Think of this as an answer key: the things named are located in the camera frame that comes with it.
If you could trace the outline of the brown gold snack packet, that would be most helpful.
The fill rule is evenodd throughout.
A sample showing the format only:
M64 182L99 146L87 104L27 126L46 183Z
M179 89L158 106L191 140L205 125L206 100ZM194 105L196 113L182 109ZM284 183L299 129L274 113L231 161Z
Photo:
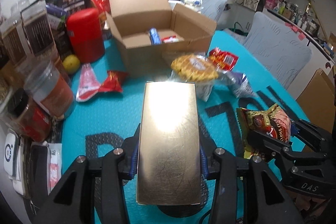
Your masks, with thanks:
M265 159L264 154L258 148L248 143L248 135L252 131L289 144L291 119L278 104L275 103L268 110L260 111L240 107L236 109L236 112L242 133L244 159L250 159L254 155Z

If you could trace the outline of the gold rectangular box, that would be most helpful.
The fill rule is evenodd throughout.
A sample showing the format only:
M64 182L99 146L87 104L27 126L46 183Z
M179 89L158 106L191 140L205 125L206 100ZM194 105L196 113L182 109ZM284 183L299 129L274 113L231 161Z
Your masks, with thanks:
M148 82L138 148L137 202L194 205L201 201L195 85Z

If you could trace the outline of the silver purple snack packet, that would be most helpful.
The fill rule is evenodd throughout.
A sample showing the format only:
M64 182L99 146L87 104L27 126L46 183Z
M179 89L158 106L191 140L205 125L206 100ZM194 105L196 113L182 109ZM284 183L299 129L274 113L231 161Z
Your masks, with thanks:
M219 84L225 85L236 98L255 97L256 93L252 90L248 78L244 73L218 70Z

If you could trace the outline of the yellow puffed snack bag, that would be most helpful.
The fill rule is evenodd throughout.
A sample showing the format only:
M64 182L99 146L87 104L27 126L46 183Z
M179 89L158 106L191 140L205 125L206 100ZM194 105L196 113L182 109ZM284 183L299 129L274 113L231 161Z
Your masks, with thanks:
M172 76L184 83L194 83L200 100L208 101L215 80L219 74L215 66L205 56L188 54L175 58L171 63Z

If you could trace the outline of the red white snack bar packet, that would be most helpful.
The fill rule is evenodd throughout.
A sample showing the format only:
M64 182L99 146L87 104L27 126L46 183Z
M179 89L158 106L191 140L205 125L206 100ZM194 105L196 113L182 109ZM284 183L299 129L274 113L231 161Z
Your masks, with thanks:
M182 39L176 35L174 36L167 36L165 38L161 39L161 43L176 43L176 42L180 42L182 41Z

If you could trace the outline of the blue cylindrical snack tube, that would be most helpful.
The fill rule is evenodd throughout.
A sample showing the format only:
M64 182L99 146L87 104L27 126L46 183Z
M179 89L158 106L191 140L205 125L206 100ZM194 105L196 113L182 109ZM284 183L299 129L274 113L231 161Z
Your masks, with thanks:
M159 33L156 28L151 28L149 30L149 37L152 45L161 44L161 38L159 37Z

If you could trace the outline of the brown box right edge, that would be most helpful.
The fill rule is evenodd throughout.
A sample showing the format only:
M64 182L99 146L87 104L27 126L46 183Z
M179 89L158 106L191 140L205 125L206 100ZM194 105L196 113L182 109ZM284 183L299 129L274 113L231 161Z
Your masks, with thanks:
M312 124L332 133L335 119L334 96L334 85L327 74L318 69L296 101Z

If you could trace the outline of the white round device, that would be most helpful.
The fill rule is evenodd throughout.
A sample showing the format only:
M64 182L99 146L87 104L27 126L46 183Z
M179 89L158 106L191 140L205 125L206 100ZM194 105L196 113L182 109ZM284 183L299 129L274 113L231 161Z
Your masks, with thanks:
M18 146L18 135L9 129L5 140L3 167L10 177L16 177L17 174Z

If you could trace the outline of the dark jar red label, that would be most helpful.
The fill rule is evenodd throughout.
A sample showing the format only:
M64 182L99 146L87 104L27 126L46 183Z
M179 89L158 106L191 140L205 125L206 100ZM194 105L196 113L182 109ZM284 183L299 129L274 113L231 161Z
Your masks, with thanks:
M7 111L20 131L35 142L43 142L51 131L51 118L23 88L17 89L7 104Z

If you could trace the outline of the grey cushioned chair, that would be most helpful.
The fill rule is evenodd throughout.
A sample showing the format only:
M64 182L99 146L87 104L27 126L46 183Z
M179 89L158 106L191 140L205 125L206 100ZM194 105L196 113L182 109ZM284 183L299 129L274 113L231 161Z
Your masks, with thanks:
M256 12L243 46L288 89L303 67L311 60L312 51L290 27Z

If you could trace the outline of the pink white snack packet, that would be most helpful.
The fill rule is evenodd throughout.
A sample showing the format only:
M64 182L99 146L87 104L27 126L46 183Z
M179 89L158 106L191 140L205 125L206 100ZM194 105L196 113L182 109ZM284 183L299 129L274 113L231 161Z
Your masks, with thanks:
M96 74L90 63L81 66L79 86L76 93L77 102L87 102L99 91L101 83L97 80Z

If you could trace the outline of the small red snack packet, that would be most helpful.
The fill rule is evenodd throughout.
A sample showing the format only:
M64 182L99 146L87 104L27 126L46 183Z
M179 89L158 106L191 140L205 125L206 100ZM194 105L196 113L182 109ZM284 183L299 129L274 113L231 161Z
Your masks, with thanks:
M98 91L100 93L106 92L122 92L122 84L128 77L128 73L122 71L107 71L107 78L101 84Z

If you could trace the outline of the red yellow snack packet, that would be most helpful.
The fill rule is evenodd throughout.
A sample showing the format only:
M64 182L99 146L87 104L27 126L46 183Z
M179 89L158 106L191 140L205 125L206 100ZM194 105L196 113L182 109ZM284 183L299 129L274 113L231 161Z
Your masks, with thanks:
M239 57L233 53L222 51L218 47L209 52L209 60L219 69L231 71L236 65Z

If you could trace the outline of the yellow lemon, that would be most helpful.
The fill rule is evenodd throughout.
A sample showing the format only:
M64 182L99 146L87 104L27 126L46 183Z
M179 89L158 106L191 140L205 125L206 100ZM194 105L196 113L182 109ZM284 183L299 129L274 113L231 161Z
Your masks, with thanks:
M76 55L69 55L63 60L63 66L69 75L73 75L80 68L80 60Z

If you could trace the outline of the red plastic canister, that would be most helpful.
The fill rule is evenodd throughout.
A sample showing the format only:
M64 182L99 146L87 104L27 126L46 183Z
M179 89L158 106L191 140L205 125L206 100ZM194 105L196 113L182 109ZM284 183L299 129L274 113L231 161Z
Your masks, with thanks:
M105 54L98 9L84 9L66 22L72 49L81 63L93 63Z

